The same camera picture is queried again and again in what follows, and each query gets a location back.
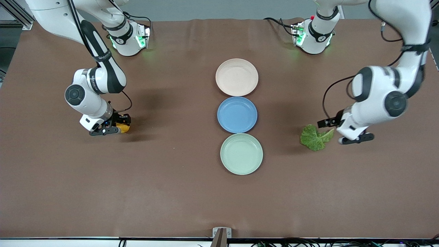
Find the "yellow object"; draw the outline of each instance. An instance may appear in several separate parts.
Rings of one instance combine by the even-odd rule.
[[[123,124],[123,123],[116,123],[116,127],[120,129],[120,133],[122,133],[122,134],[127,132],[130,129],[130,127],[128,125]]]

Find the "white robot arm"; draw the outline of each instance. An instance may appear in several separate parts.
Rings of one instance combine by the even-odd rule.
[[[407,108],[407,99],[421,87],[428,51],[431,9],[428,0],[376,0],[375,12],[399,31],[404,45],[396,68],[362,68],[352,81],[356,102],[337,116],[318,122],[319,127],[336,126],[344,136],[341,144],[374,138],[365,130],[373,124],[393,120]]]
[[[27,3],[45,30],[84,44],[97,63],[94,68],[77,70],[65,91],[67,103],[83,114],[79,121],[82,126],[90,135],[127,131],[131,122],[129,115],[119,115],[99,96],[122,92],[126,77],[95,27],[84,20],[68,0],[27,0]]]
[[[77,9],[96,17],[110,34],[113,47],[123,56],[132,56],[146,48],[150,27],[126,19],[119,6],[128,0],[74,0]]]
[[[293,33],[294,44],[309,54],[323,52],[332,38],[334,27],[340,19],[338,5],[359,5],[368,0],[313,0],[317,12],[313,19],[298,23]]]

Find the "green led light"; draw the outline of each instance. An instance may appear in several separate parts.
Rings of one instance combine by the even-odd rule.
[[[136,36],[136,38],[137,38],[137,42],[139,43],[140,48],[144,48],[145,47],[144,38],[138,37],[138,36]]]
[[[114,41],[113,41],[113,39],[111,38],[111,36],[110,36],[110,40],[111,40],[111,43],[113,44],[113,47],[116,49],[116,45],[114,44]]]
[[[331,35],[330,35],[329,38],[328,38],[328,42],[326,43],[326,46],[329,45],[329,42],[331,41],[331,38],[332,38],[332,33],[331,33]]]
[[[300,36],[297,37],[297,42],[296,42],[296,44],[297,44],[298,46],[301,46],[301,45],[303,44],[303,40],[305,39],[305,37],[306,37],[306,33],[305,33],[305,32],[302,32],[302,34],[300,34]]]

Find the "green leaf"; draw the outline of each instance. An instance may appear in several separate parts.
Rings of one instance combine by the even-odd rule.
[[[314,125],[308,124],[303,128],[300,142],[310,150],[318,151],[324,149],[324,143],[330,141],[333,137],[334,129],[320,133]]]

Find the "wire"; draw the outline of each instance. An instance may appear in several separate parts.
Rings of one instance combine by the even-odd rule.
[[[126,108],[126,109],[123,109],[123,110],[119,110],[119,111],[116,111],[116,113],[121,113],[121,112],[124,112],[124,111],[128,111],[129,109],[131,109],[131,107],[133,106],[133,101],[130,99],[130,97],[122,90],[122,93],[123,94],[125,94],[125,96],[128,98],[128,100],[130,101],[130,106],[128,107],[128,108]]]
[[[135,18],[145,18],[149,21],[150,23],[150,27],[152,29],[152,21],[150,18],[146,17],[146,16],[135,16],[135,15],[130,15],[128,12],[123,11],[116,3],[114,3],[113,0],[108,0],[115,8],[117,8],[128,20],[134,21],[131,17],[135,17]]]
[[[125,247],[125,246],[126,246],[126,239],[121,239],[119,241],[119,247]]]
[[[381,246],[385,245],[387,242],[389,242],[390,239],[386,240],[384,243],[380,244]]]
[[[293,23],[293,24],[291,24],[291,25],[286,25],[286,24],[284,24],[284,21],[282,21],[282,18],[280,18],[279,21],[276,20],[276,19],[274,19],[274,18],[271,18],[271,17],[264,18],[264,20],[274,21],[275,23],[281,25],[281,26],[284,28],[284,30],[285,30],[289,35],[294,36],[294,37],[299,37],[298,34],[290,33],[290,32],[287,30],[287,27],[288,27],[288,28],[291,28],[291,25],[296,25],[297,23],[300,23],[300,22],[296,22],[296,23]]]
[[[346,94],[348,95],[349,98],[351,99],[355,99],[354,96],[351,95],[351,93],[349,93],[349,85],[352,83],[352,80],[350,80],[347,84],[346,84]]]
[[[277,24],[279,24],[279,25],[283,25],[284,27],[289,27],[289,28],[291,28],[291,25],[295,25],[295,24],[301,23],[301,22],[296,22],[296,23],[293,23],[293,24],[291,24],[291,25],[286,25],[286,24],[283,24],[282,22],[280,22],[280,21],[278,21],[278,20],[276,20],[276,19],[274,19],[274,18],[271,18],[271,17],[264,18],[263,20],[274,21],[275,23],[277,23]]]
[[[402,56],[403,56],[404,52],[402,51],[399,56],[395,59],[395,61],[391,62],[389,65],[387,66],[392,66],[394,65]]]
[[[399,30],[398,29],[396,29],[392,24],[389,24],[388,22],[386,22],[383,18],[381,18],[381,16],[379,16],[377,13],[375,13],[375,11],[373,11],[372,10],[372,7],[371,7],[371,2],[372,2],[372,0],[369,0],[369,3],[367,4],[367,7],[369,8],[369,11],[376,17],[376,18],[378,18],[378,19],[380,19],[382,22],[384,22],[384,23],[387,23],[395,32],[397,32],[398,33],[398,35],[399,36],[401,36],[402,37],[402,35],[401,35],[401,33],[399,32]],[[383,38],[385,41],[387,41],[387,42],[396,42],[396,41],[401,41],[401,40],[403,40],[402,38],[401,39],[398,39],[398,40],[388,40],[388,39],[386,39],[386,38],[384,38],[384,35],[383,35],[383,28],[381,28],[381,38]]]
[[[341,247],[371,247],[371,243],[358,243],[358,242],[349,242],[349,241],[335,241],[333,243],[330,244],[330,247],[332,247],[334,244],[342,244]]]
[[[331,84],[331,85],[326,89],[325,93],[323,94],[322,107],[323,107],[323,112],[325,113],[325,115],[326,115],[327,118],[330,118],[330,117],[329,117],[329,114],[328,114],[328,112],[326,111],[326,108],[325,108],[325,99],[326,99],[326,94],[328,93],[329,89],[331,89],[331,87],[333,87],[333,86],[336,85],[337,83],[340,83],[340,82],[342,82],[342,81],[344,81],[344,80],[348,80],[348,79],[354,78],[355,76],[356,76],[356,75],[348,76],[348,77],[345,77],[345,78],[343,78],[343,79],[340,79],[340,80],[334,82],[333,84]]]
[[[385,37],[384,37],[384,34],[383,34],[383,32],[384,32],[384,26],[381,28],[381,38],[384,40],[384,41],[387,41],[387,42],[396,42],[396,41],[401,41],[401,40],[403,40],[402,38],[401,39],[397,39],[397,40],[388,40],[388,39],[386,39]]]
[[[289,35],[294,36],[294,37],[299,37],[298,34],[290,33],[290,32],[287,30],[287,28],[285,27],[284,22],[282,21],[282,18],[280,18],[280,21],[281,21],[281,24],[282,24],[282,26],[284,27],[285,31],[286,31]]]
[[[146,17],[146,16],[135,16],[135,15],[130,15],[130,14],[129,14],[128,12],[126,12],[126,11],[124,11],[123,14],[124,14],[124,15],[128,15],[129,18],[134,17],[134,18],[144,18],[144,19],[147,19],[147,20],[149,21],[149,25],[150,25],[150,27],[151,27],[151,29],[152,29],[152,21],[151,21],[150,18],[148,18],[148,17]]]
[[[75,22],[76,28],[78,29],[79,36],[81,36],[84,46],[87,48],[88,52],[90,52],[90,54],[93,56],[93,52],[91,51],[90,46],[88,45],[88,41],[80,28],[78,12],[76,11],[75,4],[73,3],[73,0],[67,0],[67,3],[68,3],[68,8],[70,9],[70,12],[72,14],[73,21]]]

